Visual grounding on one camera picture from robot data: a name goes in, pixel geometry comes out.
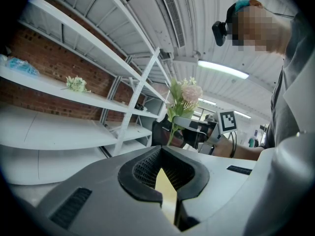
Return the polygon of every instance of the shelf board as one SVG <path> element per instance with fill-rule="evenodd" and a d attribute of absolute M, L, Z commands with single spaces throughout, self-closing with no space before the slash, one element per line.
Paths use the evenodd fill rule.
<path fill-rule="evenodd" d="M 62 117 L 0 104 L 0 144 L 27 149 L 60 150 L 115 144 L 98 121 Z"/>
<path fill-rule="evenodd" d="M 96 36 L 44 0 L 28 0 L 19 22 L 113 76 L 141 79 L 140 74 Z M 147 82 L 145 86 L 163 100 Z"/>
<path fill-rule="evenodd" d="M 119 135 L 120 132 L 120 126 L 121 126 L 121 122 L 118 121 L 107 121 L 106 124 L 108 125 L 108 129 L 114 129 L 113 133 L 114 136 L 115 133 L 117 134 L 117 137 Z M 125 137 L 124 137 L 124 141 L 128 141 L 128 140 L 134 140 L 134 139 L 138 139 L 141 137 L 145 137 L 145 136 L 151 136 L 152 135 L 152 131 L 134 123 L 134 122 L 130 122 L 128 125 L 128 128 L 125 132 Z"/>
<path fill-rule="evenodd" d="M 33 185 L 66 180 L 105 155 L 97 147 L 33 150 L 0 146 L 0 166 L 8 183 Z"/>
<path fill-rule="evenodd" d="M 51 94 L 67 100 L 80 102 L 83 104 L 96 106 L 104 109 L 114 110 L 118 112 L 126 113 L 128 106 L 114 100 L 108 100 L 95 93 L 88 92 L 74 92 L 66 88 L 64 82 L 52 79 L 45 75 L 33 76 L 20 71 L 15 71 L 8 67 L 0 65 L 0 77 L 13 81 L 28 88 L 41 91 L 47 94 Z M 144 112 L 135 109 L 134 114 L 140 116 L 147 116 L 158 118 L 157 115 L 153 115 L 149 112 Z"/>
<path fill-rule="evenodd" d="M 128 10 L 120 0 L 90 0 L 90 6 L 88 6 L 89 3 L 86 3 L 86 0 L 56 1 L 87 22 L 125 56 L 134 53 L 154 53 L 152 45 L 133 17 L 131 7 L 129 7 Z M 84 7 L 83 10 L 85 14 L 78 10 L 78 6 L 80 6 L 81 9 L 82 6 Z M 103 18 L 102 23 L 99 24 L 99 20 L 103 15 L 107 15 L 107 17 Z M 123 25 L 123 27 L 119 27 L 121 22 L 127 23 Z M 111 31 L 111 29 L 117 30 L 114 34 L 106 34 Z M 159 82 L 164 83 L 166 80 L 170 84 L 170 80 L 159 60 L 157 60 L 157 66 L 159 67 L 159 73 L 163 77 Z"/>
<path fill-rule="evenodd" d="M 105 146 L 105 148 L 112 156 L 114 155 L 115 145 L 108 145 L 108 146 Z M 136 140 L 125 141 L 123 142 L 119 155 L 126 154 L 126 153 L 132 152 L 134 150 L 142 149 L 142 148 L 146 148 L 146 147 L 142 143 Z"/>

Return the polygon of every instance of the gray plastic housing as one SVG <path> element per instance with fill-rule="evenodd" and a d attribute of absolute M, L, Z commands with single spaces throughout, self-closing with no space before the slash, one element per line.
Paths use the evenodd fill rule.
<path fill-rule="evenodd" d="M 221 158 L 171 147 L 202 163 L 210 179 L 198 197 L 182 209 L 199 223 L 181 232 L 159 203 L 135 200 L 119 185 L 121 166 L 151 148 L 95 162 L 53 189 L 30 215 L 51 235 L 272 235 L 291 217 L 315 179 L 315 135 L 302 134 L 266 149 L 257 162 Z M 244 175 L 230 165 L 252 169 Z M 78 187 L 92 194 L 67 230 L 48 218 Z"/>

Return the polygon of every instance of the fluorescent light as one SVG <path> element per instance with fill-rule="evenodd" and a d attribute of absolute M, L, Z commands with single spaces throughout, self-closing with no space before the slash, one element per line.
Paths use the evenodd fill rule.
<path fill-rule="evenodd" d="M 208 104 L 211 104 L 211 105 L 216 105 L 215 102 L 212 102 L 212 101 L 209 101 L 209 100 L 204 100 L 204 99 L 200 99 L 199 98 L 199 101 L 204 102 L 204 103 L 208 103 Z"/>
<path fill-rule="evenodd" d="M 243 114 L 243 113 L 241 113 L 241 112 L 235 111 L 235 110 L 234 110 L 234 113 L 236 113 L 236 114 L 238 114 L 238 115 L 240 115 L 240 116 L 246 117 L 246 118 L 248 118 L 248 119 L 251 118 L 250 116 L 247 116 L 247 115 L 245 115 L 245 114 Z"/>
<path fill-rule="evenodd" d="M 249 76 L 249 74 L 241 72 L 241 71 L 236 70 L 234 68 L 227 67 L 225 65 L 219 65 L 216 63 L 208 62 L 208 61 L 203 61 L 203 60 L 198 61 L 198 66 L 213 69 L 213 70 L 220 71 L 223 73 L 228 73 L 228 74 L 234 75 L 234 76 L 239 77 L 239 78 L 244 79 L 244 80 L 247 79 Z"/>

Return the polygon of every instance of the hand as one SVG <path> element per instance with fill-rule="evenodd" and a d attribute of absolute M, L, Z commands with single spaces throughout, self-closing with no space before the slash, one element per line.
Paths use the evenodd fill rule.
<path fill-rule="evenodd" d="M 232 153 L 232 147 L 233 147 L 232 142 L 224 135 L 222 135 L 218 143 L 215 144 L 215 149 L 212 155 L 220 157 L 230 157 Z"/>

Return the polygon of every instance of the head-mounted camera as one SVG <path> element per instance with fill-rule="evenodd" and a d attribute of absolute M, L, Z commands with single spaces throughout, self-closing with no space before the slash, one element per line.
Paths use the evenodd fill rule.
<path fill-rule="evenodd" d="M 225 42 L 226 36 L 232 34 L 232 16 L 235 13 L 235 4 L 233 4 L 226 13 L 225 22 L 216 21 L 212 25 L 212 31 L 218 46 L 222 46 Z"/>

